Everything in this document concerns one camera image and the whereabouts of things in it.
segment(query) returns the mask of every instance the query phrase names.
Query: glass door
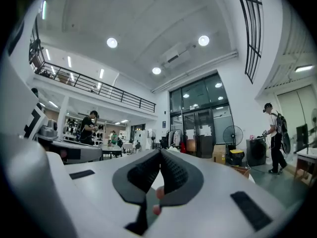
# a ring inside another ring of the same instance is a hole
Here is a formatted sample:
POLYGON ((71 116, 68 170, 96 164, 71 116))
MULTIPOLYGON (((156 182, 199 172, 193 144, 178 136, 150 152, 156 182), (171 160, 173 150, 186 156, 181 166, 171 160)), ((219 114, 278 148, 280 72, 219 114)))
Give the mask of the glass door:
POLYGON ((212 110, 185 113, 184 135, 188 154, 199 158, 211 158, 215 145, 212 110))

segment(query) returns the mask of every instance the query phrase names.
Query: white shirt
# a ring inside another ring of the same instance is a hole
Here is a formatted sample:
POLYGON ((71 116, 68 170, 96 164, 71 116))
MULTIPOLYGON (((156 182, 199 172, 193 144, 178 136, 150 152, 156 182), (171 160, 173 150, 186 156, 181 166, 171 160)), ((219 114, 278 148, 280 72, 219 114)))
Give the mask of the white shirt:
MULTIPOLYGON (((275 129, 276 129, 276 126, 277 126, 277 117, 275 115, 272 115, 272 113, 274 114, 277 114, 276 112, 272 111, 271 114, 269 115, 268 113, 266 113, 266 116, 267 116, 267 120, 269 122, 269 125, 274 125, 275 129)), ((276 130, 273 131, 271 133, 271 137, 274 137, 276 135, 276 130)))

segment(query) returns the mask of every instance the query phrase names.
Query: ceiling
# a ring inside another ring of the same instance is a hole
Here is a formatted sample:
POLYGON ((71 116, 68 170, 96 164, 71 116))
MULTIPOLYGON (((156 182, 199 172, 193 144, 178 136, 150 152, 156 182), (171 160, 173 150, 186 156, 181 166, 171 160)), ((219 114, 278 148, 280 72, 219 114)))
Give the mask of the ceiling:
MULTIPOLYGON (((43 103, 46 108, 59 112, 60 106, 62 105, 64 96, 62 94, 58 94, 52 91, 48 91, 46 89, 39 89, 39 101, 43 103), (52 101, 58 108, 55 108, 52 104, 49 103, 52 101)), ((98 111, 100 119, 106 120, 109 123, 121 122, 123 120, 129 120, 129 123, 133 124, 143 124, 147 121, 151 121, 150 119, 144 118, 141 115, 135 116, 132 114, 128 114, 125 112, 120 112, 118 110, 113 110, 101 106, 97 106, 91 103, 87 103, 84 101, 80 101, 77 99, 69 98, 67 112, 70 114, 85 114, 89 115, 92 110, 98 111)))
POLYGON ((317 50, 313 38, 293 7, 283 4, 283 13, 289 15, 290 25, 287 26, 288 30, 283 27, 283 31, 287 31, 285 38, 281 40, 285 47, 277 57, 276 72, 266 89, 317 74, 317 50), (314 67, 311 70, 295 72, 297 67, 306 65, 314 67))
POLYGON ((215 0, 46 0, 43 45, 91 58, 149 89, 232 51, 215 0), (207 35, 202 47, 198 38, 207 35), (108 38, 118 47, 107 46, 108 38), (173 62, 167 61, 179 54, 173 62), (162 73, 154 75, 152 69, 162 73))
POLYGON ((115 80, 119 75, 117 71, 108 68, 104 64, 92 61, 91 59, 83 58, 82 56, 75 55, 73 53, 66 52, 46 44, 43 44, 42 47, 44 48, 43 55, 45 57, 45 61, 64 67, 66 69, 70 69, 85 76, 89 76, 108 85, 114 86, 115 80), (49 52, 51 60, 48 59, 46 49, 49 52), (68 56, 71 57, 71 68, 68 66, 68 56), (104 70, 102 79, 100 78, 101 69, 104 70))

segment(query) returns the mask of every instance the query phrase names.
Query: black pants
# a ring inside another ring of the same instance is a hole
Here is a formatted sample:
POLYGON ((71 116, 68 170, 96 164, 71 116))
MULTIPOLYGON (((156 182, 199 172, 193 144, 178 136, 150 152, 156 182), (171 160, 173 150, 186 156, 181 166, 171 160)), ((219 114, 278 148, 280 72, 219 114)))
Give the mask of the black pants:
POLYGON ((281 134, 276 134, 274 137, 271 138, 271 156, 273 161, 273 172, 278 172, 278 164, 280 164, 282 168, 287 166, 284 156, 280 151, 282 145, 281 140, 281 134))
POLYGON ((86 145, 94 145, 93 140, 91 139, 91 137, 87 137, 87 138, 84 139, 84 140, 80 140, 80 142, 81 142, 82 144, 86 144, 86 145))

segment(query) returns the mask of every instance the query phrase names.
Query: recessed light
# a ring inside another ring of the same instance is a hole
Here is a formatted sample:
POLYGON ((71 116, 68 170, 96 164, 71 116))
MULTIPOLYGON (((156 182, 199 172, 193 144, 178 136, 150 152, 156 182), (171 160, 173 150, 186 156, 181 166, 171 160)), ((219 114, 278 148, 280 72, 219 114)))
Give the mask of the recessed light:
POLYGON ((104 76, 104 71, 105 71, 104 69, 101 69, 101 70, 100 70, 99 78, 103 78, 103 76, 104 76))
POLYGON ((54 107, 56 107, 58 109, 58 106, 55 105, 52 101, 49 101, 49 103, 51 103, 54 107))
POLYGON ((46 55, 48 56, 48 60, 51 60, 51 57, 50 57, 48 49, 46 49, 46 55))
POLYGON ((45 11, 46 11, 46 1, 43 2, 43 7, 42 7, 42 19, 45 19, 45 11))
POLYGON ((68 66, 69 66, 69 68, 71 68, 71 59, 70 59, 70 57, 67 57, 67 60, 68 60, 68 66))
POLYGON ((209 37, 206 35, 199 37, 198 43, 200 46, 207 46, 209 43, 209 37))
POLYGON ((160 74, 160 72, 161 72, 161 69, 160 69, 160 68, 155 67, 155 68, 152 70, 152 72, 153 72, 155 75, 159 75, 159 74, 160 74))
POLYGON ((117 40, 116 40, 115 38, 109 38, 109 39, 107 40, 107 45, 108 45, 110 48, 114 49, 114 48, 116 48, 116 47, 118 46, 118 42, 117 42, 117 40))
POLYGON ((305 70, 310 70, 312 69, 313 66, 312 65, 306 65, 306 66, 299 66, 295 69, 295 72, 301 72, 301 71, 305 71, 305 70))
POLYGON ((55 75, 56 73, 55 73, 55 70, 54 70, 53 66, 51 66, 51 68, 52 68, 53 74, 55 75))

